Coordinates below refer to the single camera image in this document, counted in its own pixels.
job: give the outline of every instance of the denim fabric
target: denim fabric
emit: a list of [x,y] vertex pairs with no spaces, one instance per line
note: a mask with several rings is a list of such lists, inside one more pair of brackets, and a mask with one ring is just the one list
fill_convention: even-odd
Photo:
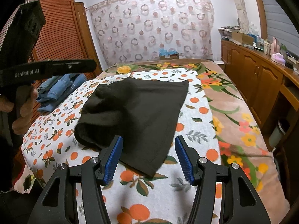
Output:
[[46,102],[42,103],[41,106],[37,109],[39,112],[52,112],[58,105],[60,105],[72,92],[74,92],[78,87],[80,87],[86,81],[84,74],[80,74],[74,80],[73,84],[68,87],[63,94],[57,99],[47,99]]
[[44,100],[41,100],[41,98],[46,99],[55,99],[57,100],[63,92],[73,84],[75,77],[77,76],[77,73],[72,74],[65,74],[63,75],[51,88],[49,91],[39,94],[39,99],[37,102],[41,103],[44,102]]
[[39,88],[37,89],[39,94],[44,93],[45,91],[49,90],[62,76],[53,76],[49,78],[47,81],[43,82]]

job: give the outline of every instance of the stacked magazines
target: stacked magazines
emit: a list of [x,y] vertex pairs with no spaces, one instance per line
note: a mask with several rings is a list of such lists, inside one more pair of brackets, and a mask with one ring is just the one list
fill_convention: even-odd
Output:
[[232,37],[232,32],[233,31],[239,31],[240,30],[240,26],[224,26],[218,29],[220,35],[222,38],[228,38],[230,39]]

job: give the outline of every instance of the trash bin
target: trash bin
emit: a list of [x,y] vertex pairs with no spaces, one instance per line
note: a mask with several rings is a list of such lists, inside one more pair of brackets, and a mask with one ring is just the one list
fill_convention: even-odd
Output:
[[269,137],[269,144],[271,147],[275,147],[282,137],[286,134],[290,127],[289,122],[286,119],[279,119],[278,123],[272,132],[271,136]]

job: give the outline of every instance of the human hand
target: human hand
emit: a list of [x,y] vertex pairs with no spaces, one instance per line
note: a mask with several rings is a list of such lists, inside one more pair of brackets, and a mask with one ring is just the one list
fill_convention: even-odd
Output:
[[[36,98],[38,96],[38,92],[36,88],[32,87],[30,98],[22,105],[20,108],[21,117],[14,121],[12,127],[13,132],[16,135],[23,135],[25,134],[31,126],[30,120],[33,116],[33,107],[36,102]],[[0,96],[0,111],[9,113],[12,111],[14,104],[9,102],[9,100],[1,95]]]

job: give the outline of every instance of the patterned curtain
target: patterned curtain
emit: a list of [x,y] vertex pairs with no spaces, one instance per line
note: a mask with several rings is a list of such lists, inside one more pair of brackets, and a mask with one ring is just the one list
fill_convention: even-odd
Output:
[[159,60],[159,49],[212,59],[210,0],[106,0],[90,11],[106,63]]

